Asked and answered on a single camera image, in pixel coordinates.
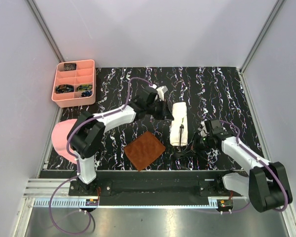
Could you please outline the black spoon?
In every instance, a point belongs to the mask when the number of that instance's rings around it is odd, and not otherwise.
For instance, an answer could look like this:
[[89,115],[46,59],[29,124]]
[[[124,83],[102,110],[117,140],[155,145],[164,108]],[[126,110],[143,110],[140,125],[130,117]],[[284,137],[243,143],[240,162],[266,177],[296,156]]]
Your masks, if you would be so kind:
[[179,145],[178,145],[177,151],[175,153],[175,157],[176,158],[180,158],[181,157],[181,144],[182,144],[183,131],[184,131],[184,125],[181,124],[180,125],[180,128],[179,128]]

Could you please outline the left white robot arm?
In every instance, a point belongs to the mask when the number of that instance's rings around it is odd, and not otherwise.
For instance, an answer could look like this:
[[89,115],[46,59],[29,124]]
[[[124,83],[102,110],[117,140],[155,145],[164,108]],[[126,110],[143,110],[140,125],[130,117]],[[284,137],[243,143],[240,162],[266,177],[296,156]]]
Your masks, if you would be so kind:
[[117,109],[105,113],[83,112],[67,135],[66,150],[77,161],[79,189],[87,196],[95,193],[97,177],[94,168],[95,155],[103,135],[121,125],[143,119],[146,115],[156,120],[173,120],[164,94],[166,86],[148,86],[134,98],[130,91],[126,102]]

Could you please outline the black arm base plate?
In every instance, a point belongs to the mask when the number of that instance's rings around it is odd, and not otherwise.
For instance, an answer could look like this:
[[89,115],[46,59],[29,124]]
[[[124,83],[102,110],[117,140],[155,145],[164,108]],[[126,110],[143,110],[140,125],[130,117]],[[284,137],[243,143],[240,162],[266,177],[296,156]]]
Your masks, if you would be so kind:
[[226,172],[183,171],[98,171],[89,185],[72,181],[69,195],[100,196],[101,207],[209,207],[216,198],[239,197],[227,191],[220,180]]

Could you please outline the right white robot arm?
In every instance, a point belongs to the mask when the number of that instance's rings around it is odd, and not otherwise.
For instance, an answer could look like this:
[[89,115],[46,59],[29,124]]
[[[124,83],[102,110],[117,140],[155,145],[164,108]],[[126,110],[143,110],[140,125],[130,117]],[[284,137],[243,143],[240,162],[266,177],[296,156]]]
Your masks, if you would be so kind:
[[192,153],[215,149],[231,157],[247,173],[242,176],[228,171],[214,183],[214,190],[220,196],[236,192],[249,199],[258,212],[275,210],[283,212],[292,203],[293,196],[286,169],[280,162],[270,162],[258,155],[240,140],[240,129],[234,124],[212,119],[195,132],[187,142],[187,120],[172,121],[170,143],[172,146],[190,147]]

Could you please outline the white cloth napkin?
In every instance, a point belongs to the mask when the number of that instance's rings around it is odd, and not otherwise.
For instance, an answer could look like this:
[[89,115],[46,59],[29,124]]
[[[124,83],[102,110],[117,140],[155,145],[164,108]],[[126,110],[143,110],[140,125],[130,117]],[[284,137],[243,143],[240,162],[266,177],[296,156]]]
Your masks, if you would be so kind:
[[172,115],[174,120],[171,121],[170,127],[170,144],[178,147],[179,145],[179,128],[184,125],[181,146],[186,146],[188,141],[188,125],[187,125],[187,106],[186,102],[174,103],[172,107]]

